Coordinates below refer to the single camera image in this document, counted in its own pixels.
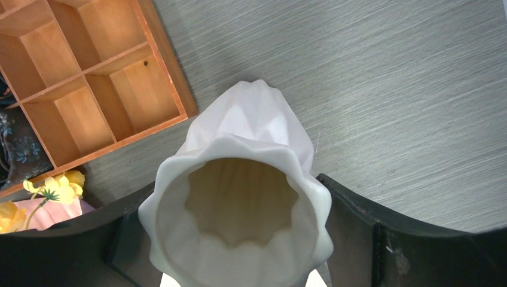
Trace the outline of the pink wrapping paper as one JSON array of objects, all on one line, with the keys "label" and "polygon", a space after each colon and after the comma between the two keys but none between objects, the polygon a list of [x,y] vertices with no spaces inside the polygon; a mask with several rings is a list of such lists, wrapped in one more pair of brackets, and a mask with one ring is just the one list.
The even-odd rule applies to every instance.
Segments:
[{"label": "pink wrapping paper", "polygon": [[[26,222],[32,211],[42,202],[43,198],[14,202],[20,209],[26,209]],[[28,229],[45,230],[54,224],[67,221],[95,210],[82,199],[74,198],[71,204],[49,201],[38,209],[32,217]]]}]

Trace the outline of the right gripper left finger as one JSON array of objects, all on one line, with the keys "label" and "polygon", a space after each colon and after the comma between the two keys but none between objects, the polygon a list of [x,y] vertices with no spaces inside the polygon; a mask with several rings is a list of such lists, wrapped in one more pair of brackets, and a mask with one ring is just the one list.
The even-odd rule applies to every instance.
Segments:
[{"label": "right gripper left finger", "polygon": [[1,286],[160,286],[138,209],[150,183],[42,231],[1,236]]}]

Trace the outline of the white ribbed ceramic vase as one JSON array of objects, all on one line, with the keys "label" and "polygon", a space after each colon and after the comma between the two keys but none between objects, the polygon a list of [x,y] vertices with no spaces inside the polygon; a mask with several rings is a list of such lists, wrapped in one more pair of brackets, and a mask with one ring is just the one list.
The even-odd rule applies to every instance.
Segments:
[{"label": "white ribbed ceramic vase", "polygon": [[304,286],[333,252],[332,199],[282,92],[239,81],[188,128],[139,206],[149,259],[181,286]]}]

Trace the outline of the yellow flower stem bunch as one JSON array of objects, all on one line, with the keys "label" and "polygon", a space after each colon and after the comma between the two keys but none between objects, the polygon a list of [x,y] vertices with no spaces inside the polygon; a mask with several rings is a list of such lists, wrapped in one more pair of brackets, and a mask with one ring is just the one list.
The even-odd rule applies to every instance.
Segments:
[{"label": "yellow flower stem bunch", "polygon": [[77,170],[70,170],[59,175],[48,177],[44,183],[36,187],[31,181],[25,180],[23,188],[32,197],[43,198],[42,202],[32,211],[26,222],[26,209],[18,208],[13,201],[1,203],[1,234],[31,230],[30,221],[35,212],[49,201],[71,204],[74,198],[83,199],[85,175]]}]

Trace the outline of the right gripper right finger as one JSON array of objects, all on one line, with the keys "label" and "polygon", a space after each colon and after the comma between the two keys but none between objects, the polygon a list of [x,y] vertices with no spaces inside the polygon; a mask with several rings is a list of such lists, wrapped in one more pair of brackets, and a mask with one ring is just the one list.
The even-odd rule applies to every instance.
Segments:
[{"label": "right gripper right finger", "polygon": [[506,228],[468,233],[396,212],[325,174],[333,286],[505,286]]}]

